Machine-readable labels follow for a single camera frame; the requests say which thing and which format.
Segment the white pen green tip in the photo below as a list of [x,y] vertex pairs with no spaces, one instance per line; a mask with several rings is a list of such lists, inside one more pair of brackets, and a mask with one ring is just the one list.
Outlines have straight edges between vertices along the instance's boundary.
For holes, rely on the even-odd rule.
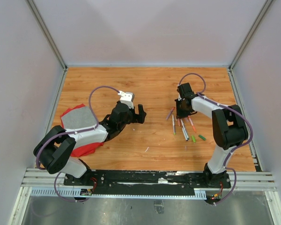
[[176,135],[176,124],[175,124],[175,117],[172,114],[172,127],[173,127],[173,134]]

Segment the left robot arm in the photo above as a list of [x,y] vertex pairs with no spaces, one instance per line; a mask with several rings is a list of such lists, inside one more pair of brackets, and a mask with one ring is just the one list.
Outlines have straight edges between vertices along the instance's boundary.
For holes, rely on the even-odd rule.
[[87,165],[81,160],[71,157],[73,150],[93,143],[104,143],[118,136],[126,125],[131,123],[143,124],[147,113],[143,105],[129,108],[127,104],[117,102],[111,114],[96,125],[80,129],[64,129],[54,126],[35,147],[37,167],[49,174],[65,173],[74,177],[80,185],[87,185],[91,174]]

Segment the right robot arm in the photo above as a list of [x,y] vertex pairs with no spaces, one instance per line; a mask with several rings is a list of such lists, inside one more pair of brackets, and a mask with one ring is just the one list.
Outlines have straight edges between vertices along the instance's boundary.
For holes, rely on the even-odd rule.
[[194,113],[202,113],[212,120],[213,138],[215,149],[211,159],[205,164],[199,181],[209,188],[230,188],[227,181],[227,165],[233,152],[244,146],[249,132],[247,120],[242,115],[237,105],[222,105],[206,96],[195,94],[193,98],[177,98],[176,114],[178,119],[186,118]]

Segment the light green pen cap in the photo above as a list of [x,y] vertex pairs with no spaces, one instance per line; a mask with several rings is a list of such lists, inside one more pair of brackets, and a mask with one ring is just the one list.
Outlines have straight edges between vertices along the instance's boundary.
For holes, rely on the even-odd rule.
[[194,136],[194,135],[191,135],[191,138],[192,138],[193,143],[196,143],[195,136]]

